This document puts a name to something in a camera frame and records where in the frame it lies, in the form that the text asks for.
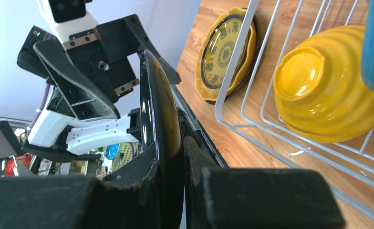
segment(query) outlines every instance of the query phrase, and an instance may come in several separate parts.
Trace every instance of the yellow bowl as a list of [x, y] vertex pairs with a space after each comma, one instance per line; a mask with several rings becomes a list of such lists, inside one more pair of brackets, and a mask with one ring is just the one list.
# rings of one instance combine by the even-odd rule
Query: yellow bowl
[[374, 128], [374, 92], [361, 78], [365, 26], [316, 34], [289, 52], [274, 75], [276, 107], [287, 127], [321, 143]]
[[[218, 97], [245, 14], [245, 9], [233, 7], [221, 14], [207, 33], [195, 69], [196, 89], [203, 100], [214, 102]], [[227, 96], [237, 90], [250, 70], [256, 44], [256, 31], [252, 23]]]

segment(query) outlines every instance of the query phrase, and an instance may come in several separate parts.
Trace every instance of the white wire dish rack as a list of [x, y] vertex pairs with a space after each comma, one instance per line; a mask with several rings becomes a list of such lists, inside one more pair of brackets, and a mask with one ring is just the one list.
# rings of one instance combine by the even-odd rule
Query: white wire dish rack
[[[241, 32], [240, 32], [240, 34], [238, 36], [238, 39], [236, 41], [236, 44], [235, 44], [235, 50], [241, 50], [243, 48], [244, 41], [246, 39], [247, 31], [249, 30], [249, 26], [251, 24], [254, 13], [256, 12], [259, 1], [260, 0], [251, 0], [249, 5], [248, 5], [246, 17], [243, 20], [242, 27], [241, 27]], [[339, 143], [328, 144], [328, 145], [318, 144], [316, 142], [313, 142], [309, 139], [306, 139], [306, 138], [290, 131], [284, 125], [282, 120], [279, 117], [277, 118], [277, 114], [275, 115], [276, 117], [268, 117], [267, 116], [268, 112], [266, 112], [266, 111], [268, 111], [270, 109], [269, 107], [273, 108], [272, 106], [274, 106], [274, 110], [276, 110], [275, 105], [274, 105], [273, 93], [271, 93], [272, 90], [273, 90], [272, 89], [272, 77], [271, 76], [270, 76], [271, 80], [270, 80], [267, 92], [264, 96], [264, 101], [262, 103], [262, 106], [261, 106], [261, 109], [260, 109], [260, 112], [259, 112], [260, 118], [258, 118], [257, 121], [254, 121], [252, 117], [248, 117], [248, 115], [245, 114], [245, 107], [247, 107], [248, 98], [249, 98], [250, 93], [256, 93], [256, 92], [251, 92], [251, 91], [253, 91], [253, 89], [252, 89], [253, 81], [255, 79], [256, 71], [257, 71], [257, 69], [259, 68], [259, 65], [260, 65], [260, 59], [261, 59], [260, 57], [264, 53], [266, 43], [268, 41], [270, 33], [273, 31], [274, 27], [276, 26], [274, 24], [275, 24], [276, 15], [278, 14], [279, 8], [281, 7], [282, 4], [287, 3], [286, 1], [283, 1], [283, 3], [281, 4], [281, 2], [282, 2], [281, 0], [276, 0], [276, 5], [275, 5], [274, 11], [272, 13], [272, 16], [270, 18], [270, 22], [269, 22], [269, 25], [267, 27], [267, 30], [265, 32], [265, 36], [264, 36], [264, 39], [263, 39], [262, 46], [260, 48], [259, 58], [257, 59], [257, 61], [255, 63], [254, 71], [253, 71], [253, 74], [252, 74], [251, 79], [249, 81], [249, 85], [247, 87], [247, 90], [246, 90], [246, 93], [245, 93], [245, 96], [244, 96], [244, 99], [243, 99], [243, 102], [242, 102], [242, 105], [241, 105], [240, 115], [241, 115], [242, 123], [245, 122], [245, 123], [248, 123], [248, 124], [242, 124], [242, 123], [240, 123], [240, 124], [230, 124], [230, 123], [227, 123], [225, 121], [226, 118], [223, 116], [223, 113], [222, 113], [223, 107], [224, 107], [224, 100], [225, 100], [226, 95], [227, 95], [228, 87], [230, 85], [234, 70], [235, 70], [235, 68], [237, 66], [237, 63], [238, 63], [239, 55], [237, 55], [236, 52], [233, 52], [233, 55], [231, 57], [231, 60], [230, 60], [230, 63], [229, 63], [228, 69], [227, 69], [227, 72], [225, 74], [223, 84], [220, 88], [218, 99], [217, 99], [217, 102], [215, 104], [215, 117], [216, 117], [218, 122], [220, 122], [221, 124], [223, 124], [227, 128], [236, 132], [237, 134], [239, 134], [240, 136], [242, 136], [246, 140], [250, 141], [251, 143], [253, 143], [257, 147], [261, 148], [262, 150], [266, 151], [270, 155], [274, 156], [275, 158], [277, 158], [278, 160], [280, 160], [281, 162], [285, 163], [286, 165], [288, 165], [292, 168], [301, 168], [301, 166], [296, 164], [295, 162], [293, 162], [289, 158], [285, 157], [284, 155], [276, 152], [275, 150], [272, 150], [270, 147], [267, 147], [265, 144], [261, 143], [260, 141], [256, 140], [251, 135], [249, 135], [247, 133], [247, 131], [242, 131], [241, 129], [242, 128], [254, 128], [254, 127], [259, 128], [259, 129], [265, 131], [266, 133], [268, 133], [268, 134], [270, 134], [270, 135], [272, 135], [276, 138], [279, 138], [281, 141], [284, 141], [284, 142], [298, 148], [299, 150], [315, 157], [316, 159], [321, 160], [321, 161], [327, 163], [328, 165], [330, 165], [330, 166], [332, 166], [332, 167], [334, 167], [338, 170], [341, 170], [342, 172], [344, 172], [344, 173], [346, 173], [346, 174], [348, 174], [348, 175], [350, 175], [350, 176], [352, 176], [352, 177], [354, 177], [354, 178], [356, 178], [356, 179], [358, 179], [358, 180], [360, 180], [360, 181], [362, 181], [362, 182], [364, 182], [364, 183], [366, 183], [366, 184], [368, 184], [368, 185], [370, 185], [371, 187], [374, 188], [374, 179], [369, 178], [369, 176], [366, 176], [363, 172], [363, 171], [366, 171], [369, 174], [372, 174], [372, 176], [374, 176], [374, 167], [371, 166], [371, 163], [364, 163], [363, 160], [357, 160], [354, 157], [349, 156], [349, 154], [348, 154], [349, 152], [353, 152], [355, 154], [358, 154], [358, 156], [361, 156], [364, 159], [370, 160], [372, 163], [374, 163], [374, 156], [366, 153], [366, 151], [365, 151], [367, 146], [368, 146], [368, 143], [369, 143], [370, 139], [373, 136], [374, 129], [371, 130], [366, 135], [365, 139], [362, 141], [362, 144], [360, 144], [359, 147], [354, 147], [354, 146], [349, 146], [347, 144], [339, 144]], [[306, 0], [298, 0], [298, 6], [296, 7], [296, 10], [293, 10], [291, 12], [292, 15], [289, 18], [292, 18], [292, 22], [291, 22], [291, 25], [288, 29], [286, 39], [285, 39], [284, 44], [282, 46], [282, 49], [281, 49], [281, 52], [280, 52], [280, 55], [279, 55], [279, 58], [276, 62], [275, 67], [277, 67], [280, 64], [281, 59], [287, 53], [286, 52], [286, 47], [287, 47], [287, 45], [289, 45], [289, 43], [293, 44], [293, 42], [294, 42], [295, 44], [298, 44], [298, 43], [302, 42], [302, 41], [292, 41], [290, 39], [290, 37], [291, 37], [291, 34], [293, 33], [293, 31], [295, 31], [294, 28], [295, 28], [296, 24], [299, 24], [300, 26], [304, 25], [304, 23], [301, 23], [301, 18], [299, 18], [300, 13], [303, 13], [304, 10], [309, 8], [309, 6], [308, 6], [304, 9], [302, 9], [302, 6], [303, 6], [304, 2], [306, 2]], [[328, 14], [329, 9], [331, 8], [332, 4], [334, 4], [335, 0], [321, 0], [321, 1], [312, 1], [312, 2], [313, 2], [313, 5], [311, 5], [312, 7], [314, 7], [314, 8], [315, 7], [320, 7], [320, 8], [318, 10], [314, 9], [315, 12], [317, 12], [317, 13], [314, 15], [315, 21], [313, 23], [313, 26], [311, 28], [309, 28], [309, 32], [310, 32], [309, 37], [316, 34], [316, 33], [319, 33], [322, 30], [322, 28], [325, 28], [325, 29], [329, 28], [329, 26], [327, 26], [327, 28], [326, 28], [326, 25], [324, 25], [324, 23], [326, 22], [325, 21], [326, 15]], [[359, 0], [355, 0], [351, 9], [350, 9], [349, 14], [347, 15], [347, 13], [346, 13], [346, 15], [345, 15], [345, 18], [346, 18], [345, 25], [347, 25], [351, 21], [353, 13], [357, 12], [356, 8], [357, 8], [358, 3], [359, 3]], [[366, 10], [364, 10], [363, 14], [364, 14], [364, 17], [367, 15]], [[339, 26], [339, 25], [343, 25], [343, 24], [334, 23], [334, 24], [331, 25], [331, 27]], [[351, 164], [350, 167], [353, 167], [353, 169], [349, 168], [349, 166], [343, 165], [343, 163], [337, 163], [337, 160], [336, 161], [332, 160], [331, 159], [332, 155], [337, 157], [337, 158], [340, 158], [343, 161], [346, 161], [344, 163], [346, 165]], [[352, 196], [344, 193], [343, 191], [341, 191], [337, 187], [331, 186], [331, 190], [336, 195], [336, 197], [340, 198], [344, 202], [348, 203], [349, 205], [353, 206], [354, 208], [356, 208], [357, 210], [359, 210], [360, 212], [364, 213], [366, 216], [368, 216], [368, 217], [370, 217], [371, 219], [374, 220], [374, 209], [373, 208], [371, 208], [370, 206], [364, 204], [363, 202], [353, 198]]]

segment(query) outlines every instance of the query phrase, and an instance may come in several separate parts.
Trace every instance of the wood grain surface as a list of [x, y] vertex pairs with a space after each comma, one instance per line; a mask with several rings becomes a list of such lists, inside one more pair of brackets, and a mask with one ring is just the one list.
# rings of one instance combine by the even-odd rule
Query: wood grain surface
[[[250, 88], [249, 99], [246, 104], [244, 114], [249, 119], [258, 123], [263, 123], [260, 118], [260, 108], [263, 103], [266, 90], [269, 86], [276, 62], [280, 55], [287, 31], [298, 6], [298, 2], [299, 0], [281, 1], [281, 5], [276, 15], [275, 22], [265, 48], [265, 52], [260, 62], [258, 73], [254, 80], [253, 86]], [[321, 2], [321, 0], [304, 1], [285, 53], [289, 52], [298, 43], [309, 37], [314, 20], [321, 6]], [[209, 28], [220, 14], [228, 11], [233, 6], [247, 7], [248, 3], [249, 0], [202, 0], [184, 52], [177, 67], [177, 71], [180, 73], [182, 78], [182, 83], [178, 85], [178, 89], [231, 167], [287, 167], [284, 163], [245, 140], [243, 137], [219, 124], [215, 120], [214, 106], [202, 101], [194, 86], [194, 68], [198, 60], [198, 52], [202, 43], [204, 42]], [[264, 37], [265, 31], [270, 22], [275, 4], [276, 0], [261, 0], [258, 5], [256, 15], [260, 21], [262, 38]], [[351, 0], [333, 0], [328, 10], [326, 20], [322, 26], [322, 31], [331, 27], [344, 25], [352, 5], [353, 1]], [[367, 15], [366, 10], [366, 0], [360, 0], [354, 11], [353, 17], [350, 20], [350, 24], [365, 24]], [[232, 99], [225, 103], [223, 107], [223, 115], [227, 123], [247, 124], [240, 115], [240, 108], [245, 90], [246, 89], [244, 88], [244, 90], [237, 93]], [[265, 109], [265, 117], [270, 121], [278, 122], [278, 113], [274, 105], [274, 98], [272, 96], [270, 96], [268, 99]], [[270, 149], [286, 156], [300, 166], [320, 172], [331, 185], [340, 188], [342, 191], [348, 193], [357, 200], [362, 201], [367, 206], [374, 208], [374, 188], [366, 185], [364, 182], [349, 176], [330, 165], [327, 165], [326, 163], [307, 153], [290, 156], [290, 153], [297, 152], [299, 149], [260, 129], [241, 128], [240, 130], [254, 137], [257, 141], [266, 145]], [[288, 139], [301, 143], [306, 147], [311, 147], [311, 149], [315, 152], [319, 152], [322, 156], [350, 168], [360, 175], [367, 176], [367, 178], [374, 180], [374, 175], [366, 170], [356, 167], [334, 155], [318, 150], [316, 147], [305, 142], [301, 142], [300, 140], [295, 139], [282, 131], [275, 131]], [[364, 138], [365, 136], [362, 136], [346, 142], [346, 144], [360, 148]], [[334, 145], [326, 146], [332, 147], [336, 150], [341, 150]], [[369, 154], [374, 155], [374, 134], [366, 151]], [[350, 151], [343, 152], [343, 154], [374, 167], [374, 162], [371, 162], [365, 157], [359, 156]], [[369, 219], [340, 199], [337, 199], [337, 202], [346, 218], [347, 228], [374, 229], [373, 220]]]

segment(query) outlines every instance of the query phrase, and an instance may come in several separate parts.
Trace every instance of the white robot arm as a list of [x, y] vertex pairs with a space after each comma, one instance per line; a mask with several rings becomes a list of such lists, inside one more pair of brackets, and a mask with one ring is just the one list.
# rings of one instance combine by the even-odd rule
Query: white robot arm
[[[34, 26], [17, 64], [45, 78], [53, 93], [44, 98], [45, 105], [30, 126], [27, 146], [51, 151], [59, 138], [65, 138], [60, 149], [78, 156], [101, 146], [137, 142], [127, 133], [131, 117], [120, 118], [114, 106], [139, 84], [126, 57], [148, 49], [163, 65], [170, 83], [180, 82], [150, 43], [138, 17], [99, 25], [85, 8], [91, 0], [36, 1], [54, 35]], [[83, 128], [68, 126], [74, 119], [108, 121]]]

